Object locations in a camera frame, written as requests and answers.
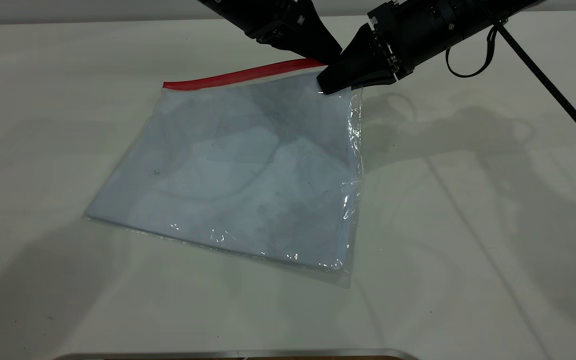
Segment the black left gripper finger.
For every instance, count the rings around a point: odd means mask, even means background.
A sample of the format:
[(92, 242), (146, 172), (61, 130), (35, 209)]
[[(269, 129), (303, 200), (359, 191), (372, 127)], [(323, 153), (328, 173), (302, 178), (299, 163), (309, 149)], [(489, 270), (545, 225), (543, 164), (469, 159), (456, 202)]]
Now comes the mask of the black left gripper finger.
[(268, 33), (268, 44), (323, 64), (332, 63), (342, 53), (338, 41), (320, 18), (312, 14), (283, 19)]
[(342, 47), (326, 28), (311, 0), (297, 0), (295, 36), (302, 56), (338, 56)]

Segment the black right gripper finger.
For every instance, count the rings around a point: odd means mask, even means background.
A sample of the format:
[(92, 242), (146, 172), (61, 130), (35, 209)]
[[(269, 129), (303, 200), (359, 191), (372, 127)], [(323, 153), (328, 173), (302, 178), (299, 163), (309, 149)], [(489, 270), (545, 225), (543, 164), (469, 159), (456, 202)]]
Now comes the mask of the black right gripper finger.
[[(339, 58), (329, 64), (325, 70), (332, 70), (352, 75), (386, 72), (393, 75), (389, 58), (380, 47), (373, 30), (368, 23), (362, 25)], [(320, 87), (320, 74), (317, 76)]]
[(350, 72), (324, 70), (320, 73), (320, 90), (330, 95), (343, 89), (359, 89), (378, 85), (395, 84), (398, 80), (389, 71), (377, 71), (364, 75)]

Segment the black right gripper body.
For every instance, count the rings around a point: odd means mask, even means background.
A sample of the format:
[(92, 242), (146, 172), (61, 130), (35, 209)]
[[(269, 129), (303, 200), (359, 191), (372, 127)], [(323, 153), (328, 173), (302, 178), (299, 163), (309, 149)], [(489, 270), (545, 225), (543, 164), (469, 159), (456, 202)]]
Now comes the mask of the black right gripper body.
[(396, 79), (464, 38), (458, 29), (464, 9), (463, 0), (391, 0), (368, 12)]

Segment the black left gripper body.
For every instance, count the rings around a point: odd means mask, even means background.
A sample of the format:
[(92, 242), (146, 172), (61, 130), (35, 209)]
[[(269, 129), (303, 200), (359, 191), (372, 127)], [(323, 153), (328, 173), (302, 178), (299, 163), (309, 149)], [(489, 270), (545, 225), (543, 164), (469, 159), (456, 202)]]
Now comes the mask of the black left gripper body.
[(270, 44), (291, 34), (301, 15), (297, 0), (200, 0), (199, 3), (260, 44)]

